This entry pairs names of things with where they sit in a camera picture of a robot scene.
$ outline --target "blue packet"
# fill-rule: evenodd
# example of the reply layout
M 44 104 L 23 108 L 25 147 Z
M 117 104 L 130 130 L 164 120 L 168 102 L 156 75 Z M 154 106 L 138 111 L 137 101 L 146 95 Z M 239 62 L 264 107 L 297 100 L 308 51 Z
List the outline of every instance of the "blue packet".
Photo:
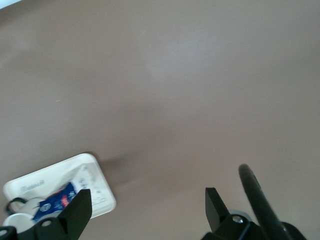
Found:
M 32 219 L 35 223 L 45 215 L 63 211 L 72 199 L 74 199 L 77 193 L 72 183 L 69 182 L 64 186 L 65 188 L 52 194 L 46 200 L 39 202 L 39 209 Z

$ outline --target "white cup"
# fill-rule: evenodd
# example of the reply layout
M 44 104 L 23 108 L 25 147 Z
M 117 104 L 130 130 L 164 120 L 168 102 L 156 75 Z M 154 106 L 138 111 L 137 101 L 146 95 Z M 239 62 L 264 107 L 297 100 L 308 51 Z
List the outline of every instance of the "white cup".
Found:
M 32 220 L 33 217 L 34 216 L 23 212 L 15 213 L 4 220 L 3 226 L 14 226 L 16 228 L 16 232 L 19 234 L 35 225 Z

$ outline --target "black cable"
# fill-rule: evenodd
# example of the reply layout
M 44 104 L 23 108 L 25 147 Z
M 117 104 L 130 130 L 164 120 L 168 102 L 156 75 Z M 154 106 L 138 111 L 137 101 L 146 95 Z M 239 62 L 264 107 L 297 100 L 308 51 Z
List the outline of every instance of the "black cable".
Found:
M 268 240 L 293 240 L 269 205 L 262 189 L 246 164 L 239 167 L 240 179 L 261 230 Z
M 16 214 L 15 211 L 12 210 L 11 208 L 11 204 L 12 203 L 15 203 L 15 202 L 19 202 L 19 203 L 22 203 L 22 204 L 25 204 L 28 200 L 22 198 L 22 197 L 16 197 L 14 199 L 12 199 L 11 201 L 9 201 L 7 203 L 7 205 L 5 206 L 4 208 L 4 211 L 8 214 L 8 215 L 12 215 L 12 214 Z

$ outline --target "white plastic tray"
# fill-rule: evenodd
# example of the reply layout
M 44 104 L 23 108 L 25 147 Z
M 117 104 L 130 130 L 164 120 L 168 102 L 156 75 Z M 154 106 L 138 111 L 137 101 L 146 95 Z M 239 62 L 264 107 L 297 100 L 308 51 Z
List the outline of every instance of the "white plastic tray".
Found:
M 77 192 L 80 189 L 90 189 L 91 218 L 111 212 L 116 207 L 116 199 L 96 158 L 88 153 L 73 156 L 11 180 L 3 186 L 3 193 L 9 201 L 16 197 L 27 200 L 37 197 L 47 198 L 67 182 L 72 182 Z M 11 206 L 17 211 L 20 205 L 12 203 Z

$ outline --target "screw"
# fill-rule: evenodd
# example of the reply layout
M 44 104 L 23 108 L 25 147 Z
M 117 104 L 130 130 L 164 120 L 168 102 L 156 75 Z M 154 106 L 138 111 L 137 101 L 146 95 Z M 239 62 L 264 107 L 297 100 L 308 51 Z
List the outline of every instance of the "screw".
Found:
M 244 222 L 244 220 L 242 219 L 242 217 L 238 216 L 238 215 L 235 215 L 232 217 L 232 220 L 234 222 L 236 222 L 237 224 L 242 224 Z
M 7 232 L 8 232 L 8 230 L 6 230 L 6 229 L 1 230 L 0 231 L 0 237 L 3 236 L 3 235 L 6 235 Z
M 42 227 L 47 227 L 51 224 L 51 220 L 47 220 L 47 221 L 44 221 L 43 223 L 41 223 L 41 226 Z

